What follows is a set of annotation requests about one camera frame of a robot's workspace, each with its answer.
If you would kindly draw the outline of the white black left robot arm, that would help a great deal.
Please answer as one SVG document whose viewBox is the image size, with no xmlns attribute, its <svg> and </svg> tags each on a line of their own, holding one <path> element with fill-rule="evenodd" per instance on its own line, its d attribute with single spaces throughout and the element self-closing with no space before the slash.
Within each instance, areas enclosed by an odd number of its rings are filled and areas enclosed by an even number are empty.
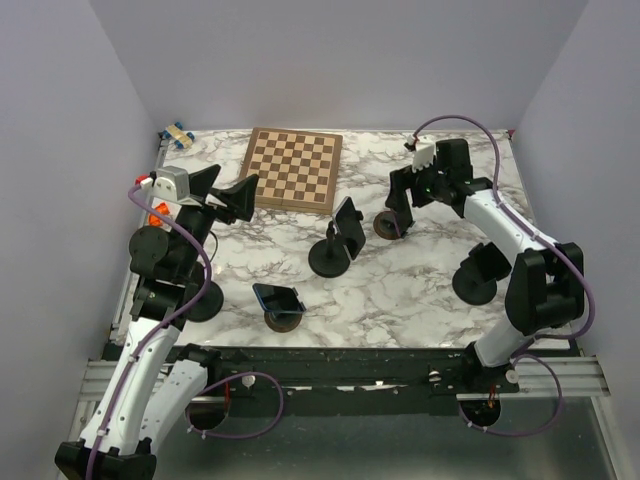
<svg viewBox="0 0 640 480">
<path fill-rule="evenodd" d="M 143 226 L 129 240 L 130 270 L 138 275 L 124 347 L 95 413 L 75 442 L 63 442 L 55 464 L 69 479 L 150 479 L 155 453 L 191 398 L 214 393 L 222 380 L 218 357 L 186 350 L 167 385 L 156 389 L 167 355 L 189 321 L 216 316 L 224 302 L 204 243 L 214 222 L 249 221 L 258 175 L 228 189 L 213 184 L 217 165 L 196 173 L 164 167 L 137 179 L 128 196 L 144 210 L 144 195 L 177 201 L 168 230 Z"/>
</svg>

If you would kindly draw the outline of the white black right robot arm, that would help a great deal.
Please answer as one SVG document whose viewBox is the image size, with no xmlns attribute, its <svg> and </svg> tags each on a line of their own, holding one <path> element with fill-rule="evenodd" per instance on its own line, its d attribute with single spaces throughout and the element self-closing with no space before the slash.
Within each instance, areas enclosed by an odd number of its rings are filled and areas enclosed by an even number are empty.
<svg viewBox="0 0 640 480">
<path fill-rule="evenodd" d="M 388 240 L 403 238 L 414 224 L 413 209 L 444 204 L 489 240 L 461 261 L 452 279 L 456 295 L 467 304 L 485 305 L 494 299 L 498 281 L 509 281 L 504 319 L 462 355 L 461 382 L 480 392 L 538 334 L 583 314 L 583 252 L 574 243 L 560 244 L 535 232 L 491 180 L 475 176 L 466 140 L 410 137 L 405 147 L 412 163 L 391 172 L 386 209 L 375 217 L 375 232 Z"/>
</svg>

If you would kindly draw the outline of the blue-edged black phone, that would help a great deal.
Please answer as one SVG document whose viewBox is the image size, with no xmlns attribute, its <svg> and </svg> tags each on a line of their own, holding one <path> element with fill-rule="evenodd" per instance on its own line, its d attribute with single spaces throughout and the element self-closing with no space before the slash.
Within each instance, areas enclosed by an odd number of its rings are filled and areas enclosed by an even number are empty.
<svg viewBox="0 0 640 480">
<path fill-rule="evenodd" d="M 264 312 L 302 314 L 306 311 L 295 288 L 254 283 L 252 289 Z"/>
</svg>

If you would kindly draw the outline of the black phone with purple edge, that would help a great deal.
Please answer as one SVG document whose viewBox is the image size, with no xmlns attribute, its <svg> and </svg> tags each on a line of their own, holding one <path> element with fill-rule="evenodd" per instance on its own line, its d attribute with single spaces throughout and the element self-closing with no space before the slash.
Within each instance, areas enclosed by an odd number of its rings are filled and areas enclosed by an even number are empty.
<svg viewBox="0 0 640 480">
<path fill-rule="evenodd" d="M 411 210 L 397 211 L 394 213 L 394 218 L 397 235 L 399 238 L 404 238 L 414 223 Z"/>
</svg>

